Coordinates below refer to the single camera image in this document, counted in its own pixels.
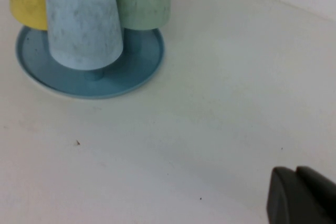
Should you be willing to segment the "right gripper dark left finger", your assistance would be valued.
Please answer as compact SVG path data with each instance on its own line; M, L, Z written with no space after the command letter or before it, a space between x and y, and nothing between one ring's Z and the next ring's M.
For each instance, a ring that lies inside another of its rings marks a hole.
M275 167L271 172L269 223L335 223L335 200L317 200L296 170Z

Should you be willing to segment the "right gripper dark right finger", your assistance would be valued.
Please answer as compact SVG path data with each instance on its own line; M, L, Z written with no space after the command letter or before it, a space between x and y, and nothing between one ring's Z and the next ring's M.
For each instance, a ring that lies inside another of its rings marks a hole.
M335 200L335 183L308 166L298 166L297 175L317 200Z

